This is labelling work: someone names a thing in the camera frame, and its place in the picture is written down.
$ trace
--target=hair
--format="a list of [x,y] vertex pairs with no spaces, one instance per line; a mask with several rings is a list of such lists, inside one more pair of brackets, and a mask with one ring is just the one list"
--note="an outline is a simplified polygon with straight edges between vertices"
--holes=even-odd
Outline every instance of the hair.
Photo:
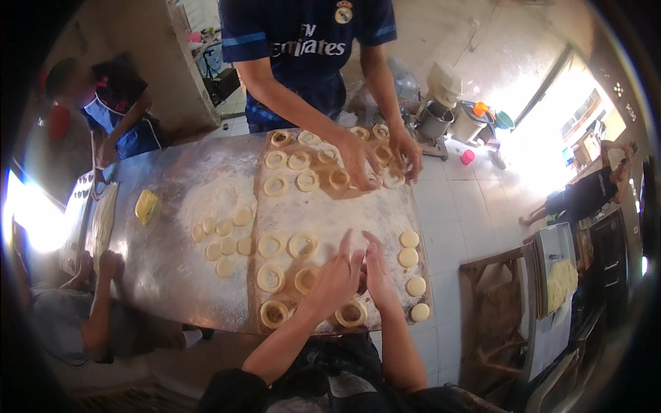
[[78,66],[78,59],[75,57],[69,57],[60,60],[52,69],[50,69],[44,84],[44,94],[46,95],[46,99],[53,100],[62,92],[62,89],[64,89],[64,86],[67,84],[76,66]]

